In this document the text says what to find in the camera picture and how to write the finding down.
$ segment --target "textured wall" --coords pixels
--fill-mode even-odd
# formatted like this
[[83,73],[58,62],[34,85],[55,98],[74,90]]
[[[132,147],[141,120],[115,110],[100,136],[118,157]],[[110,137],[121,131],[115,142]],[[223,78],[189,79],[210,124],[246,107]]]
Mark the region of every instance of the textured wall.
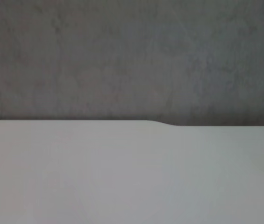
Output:
[[0,0],[0,119],[264,125],[264,0]]

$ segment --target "gray wall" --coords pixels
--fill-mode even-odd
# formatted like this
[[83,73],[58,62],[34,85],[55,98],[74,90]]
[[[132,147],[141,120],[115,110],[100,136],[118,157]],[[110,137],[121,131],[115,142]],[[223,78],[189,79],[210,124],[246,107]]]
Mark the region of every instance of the gray wall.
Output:
[[0,119],[264,125],[264,0],[0,0]]

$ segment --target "white surface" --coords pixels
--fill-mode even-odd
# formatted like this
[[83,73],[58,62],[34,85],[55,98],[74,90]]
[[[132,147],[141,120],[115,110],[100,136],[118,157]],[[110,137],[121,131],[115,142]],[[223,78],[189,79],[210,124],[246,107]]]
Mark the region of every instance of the white surface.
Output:
[[0,224],[264,224],[264,127],[0,121]]

